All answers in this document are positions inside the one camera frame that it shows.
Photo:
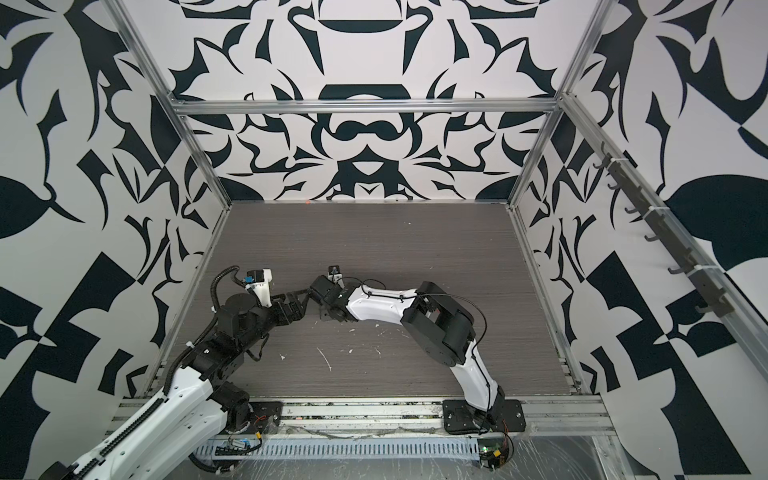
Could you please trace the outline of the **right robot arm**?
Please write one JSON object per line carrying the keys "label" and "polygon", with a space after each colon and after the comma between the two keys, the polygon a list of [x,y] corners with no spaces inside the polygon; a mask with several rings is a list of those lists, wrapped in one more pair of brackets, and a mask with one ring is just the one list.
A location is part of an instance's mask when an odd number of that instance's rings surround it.
{"label": "right robot arm", "polygon": [[469,411],[484,427],[498,422],[504,393],[482,360],[474,318],[437,284],[424,282],[416,289],[397,291],[366,284],[348,286],[320,276],[309,295],[333,319],[402,326],[430,358],[449,367]]}

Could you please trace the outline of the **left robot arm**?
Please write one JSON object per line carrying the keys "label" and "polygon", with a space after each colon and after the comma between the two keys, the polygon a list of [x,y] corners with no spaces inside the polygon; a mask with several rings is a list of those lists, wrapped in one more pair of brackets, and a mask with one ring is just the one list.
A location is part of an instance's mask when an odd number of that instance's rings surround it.
{"label": "left robot arm", "polygon": [[213,302],[203,333],[171,364],[163,386],[122,426],[74,463],[44,479],[162,479],[210,438],[249,426],[249,395],[229,378],[276,327],[302,319],[306,291],[238,293]]}

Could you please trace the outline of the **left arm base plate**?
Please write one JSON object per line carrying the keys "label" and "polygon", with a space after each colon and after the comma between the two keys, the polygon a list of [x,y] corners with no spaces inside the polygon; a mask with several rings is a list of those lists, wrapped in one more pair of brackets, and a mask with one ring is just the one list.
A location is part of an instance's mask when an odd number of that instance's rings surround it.
{"label": "left arm base plate", "polygon": [[284,404],[281,401],[251,401],[248,410],[248,424],[241,431],[243,435],[256,433],[271,434],[276,432],[282,423]]}

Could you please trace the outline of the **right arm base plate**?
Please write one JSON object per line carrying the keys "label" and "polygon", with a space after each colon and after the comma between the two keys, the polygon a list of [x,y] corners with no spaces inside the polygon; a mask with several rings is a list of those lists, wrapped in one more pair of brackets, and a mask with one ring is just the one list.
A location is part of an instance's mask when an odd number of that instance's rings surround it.
{"label": "right arm base plate", "polygon": [[443,429],[451,435],[504,431],[524,432],[527,422],[518,400],[497,397],[488,412],[470,406],[465,400],[442,402]]}

